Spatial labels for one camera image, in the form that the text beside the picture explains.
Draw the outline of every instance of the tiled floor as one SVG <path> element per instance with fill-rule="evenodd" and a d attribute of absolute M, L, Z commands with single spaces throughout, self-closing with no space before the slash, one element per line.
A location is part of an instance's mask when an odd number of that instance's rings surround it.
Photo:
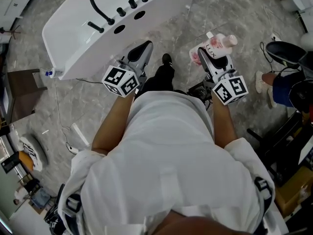
<path fill-rule="evenodd" d="M 31 2 L 24 18 L 18 21 L 22 34 L 10 44 L 7 56 L 9 71 L 51 68 L 41 33 L 47 20 L 63 1 Z M 233 62 L 244 76 L 250 93 L 230 108 L 238 135 L 257 145 L 247 135 L 246 129 L 252 128 L 263 135 L 280 124 L 287 115 L 285 107 L 271 109 L 267 94 L 259 95 L 255 91 L 255 72 L 270 71 L 260 50 L 260 42 L 269 42 L 270 35 L 274 32 L 282 40 L 298 44 L 303 34 L 302 26 L 295 15 L 283 10 L 279 0 L 194 0 L 190 12 L 182 12 L 143 37 L 155 45 L 147 73 L 154 74 L 160 65 L 162 54 L 168 52 L 174 58 L 176 74 L 173 84 L 176 89 L 186 91 L 200 82 L 204 78 L 204 71 L 202 67 L 190 62 L 188 52 L 206 39 L 205 33 L 208 31 L 238 37 L 239 45 L 232 54 Z M 273 67 L 276 70 L 282 68 L 275 63 Z M 103 73 L 104 69 L 89 80 L 99 81 Z M 37 104 L 36 113 L 15 122 L 11 128 L 19 136 L 25 132 L 32 133 L 42 143 L 49 166 L 41 173 L 35 173 L 35 176 L 45 187 L 57 192 L 60 184 L 69 177 L 73 157 L 65 147 L 62 131 L 73 147 L 86 147 L 75 129 L 79 129 L 87 143 L 91 143 L 115 96 L 99 84 L 52 80 L 43 76 L 42 79 L 48 91 Z M 70 127 L 70 132 L 60 125 L 57 97 L 62 125 Z"/>

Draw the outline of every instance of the person's right arm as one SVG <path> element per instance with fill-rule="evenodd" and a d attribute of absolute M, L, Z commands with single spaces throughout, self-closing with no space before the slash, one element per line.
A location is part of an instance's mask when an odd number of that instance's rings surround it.
<path fill-rule="evenodd" d="M 226 145 L 238 139 L 238 137 L 228 106 L 223 105 L 214 92 L 212 92 L 212 99 L 214 140 L 216 145 L 224 149 Z"/>

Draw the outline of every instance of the black pants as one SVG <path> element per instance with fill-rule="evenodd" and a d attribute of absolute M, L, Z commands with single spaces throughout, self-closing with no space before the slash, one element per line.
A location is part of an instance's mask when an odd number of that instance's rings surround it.
<path fill-rule="evenodd" d="M 174 78 L 175 70 L 170 65 L 160 66 L 154 77 L 149 78 L 144 84 L 141 91 L 135 97 L 138 98 L 142 94 L 150 91 L 174 91 L 172 80 Z M 175 92 L 186 94 L 185 92 L 175 90 Z"/>

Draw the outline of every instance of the bare leg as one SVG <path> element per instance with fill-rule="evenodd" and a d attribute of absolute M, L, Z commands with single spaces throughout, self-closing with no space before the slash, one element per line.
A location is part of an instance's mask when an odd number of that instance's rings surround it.
<path fill-rule="evenodd" d="M 274 79 L 277 77 L 274 73 L 266 73 L 262 75 L 263 82 L 267 83 L 268 85 L 273 86 Z"/>

